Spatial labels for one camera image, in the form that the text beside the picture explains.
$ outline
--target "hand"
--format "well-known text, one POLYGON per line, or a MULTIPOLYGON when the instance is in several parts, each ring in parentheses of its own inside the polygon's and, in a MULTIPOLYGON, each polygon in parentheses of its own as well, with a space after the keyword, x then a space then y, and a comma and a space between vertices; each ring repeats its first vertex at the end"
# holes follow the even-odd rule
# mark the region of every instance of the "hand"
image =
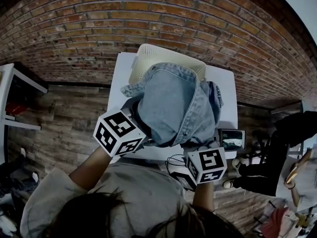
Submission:
POLYGON ((288 189, 292 189, 295 186, 295 182, 294 180, 291 180, 289 183, 286 183, 286 181, 284 182, 285 187, 287 187, 288 189))

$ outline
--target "plastic basket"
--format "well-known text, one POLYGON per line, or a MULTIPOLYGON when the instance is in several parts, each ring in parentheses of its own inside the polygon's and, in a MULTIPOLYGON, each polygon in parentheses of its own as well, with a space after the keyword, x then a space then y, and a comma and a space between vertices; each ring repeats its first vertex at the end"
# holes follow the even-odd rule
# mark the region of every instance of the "plastic basket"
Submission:
POLYGON ((142 44, 132 64, 133 70, 129 78, 129 84, 134 84, 141 80, 145 72, 152 65, 159 62, 172 62, 185 66, 194 71, 200 81, 205 77, 206 64, 204 62, 172 50, 150 44, 142 44))

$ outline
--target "jeans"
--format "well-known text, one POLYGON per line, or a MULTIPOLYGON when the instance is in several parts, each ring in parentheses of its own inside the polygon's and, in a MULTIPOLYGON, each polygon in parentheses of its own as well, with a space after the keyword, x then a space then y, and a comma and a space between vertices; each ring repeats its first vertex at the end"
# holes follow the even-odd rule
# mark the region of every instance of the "jeans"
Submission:
POLYGON ((8 193, 34 190, 37 186, 33 178, 22 181, 10 178, 10 174, 25 165, 25 157, 20 155, 15 161, 0 165, 0 198, 8 193))
POLYGON ((274 132, 266 162, 264 164, 249 166, 242 164, 239 168, 241 177, 233 181, 233 186, 235 188, 241 187, 255 193, 275 196, 279 176, 287 156, 287 150, 288 145, 281 140, 277 131, 274 132))

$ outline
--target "red cloth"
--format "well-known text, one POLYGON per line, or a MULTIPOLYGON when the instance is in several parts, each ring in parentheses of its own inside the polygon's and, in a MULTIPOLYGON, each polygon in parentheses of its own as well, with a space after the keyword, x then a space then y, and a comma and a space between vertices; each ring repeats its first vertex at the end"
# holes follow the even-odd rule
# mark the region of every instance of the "red cloth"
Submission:
POLYGON ((287 209, 288 208, 276 208, 272 212, 269 219, 265 223, 263 223, 263 225, 260 227, 260 230, 265 238, 278 237, 282 224, 282 219, 287 209))

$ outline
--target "denim jacket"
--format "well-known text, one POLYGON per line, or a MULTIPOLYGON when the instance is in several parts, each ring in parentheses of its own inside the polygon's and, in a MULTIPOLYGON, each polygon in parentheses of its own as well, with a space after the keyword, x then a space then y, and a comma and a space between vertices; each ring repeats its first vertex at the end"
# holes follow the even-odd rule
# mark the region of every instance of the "denim jacket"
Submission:
POLYGON ((121 88, 126 97, 141 97, 138 115, 151 128, 158 145, 213 141, 223 102, 216 84, 198 80, 195 72, 181 65, 161 62, 143 78, 121 88))

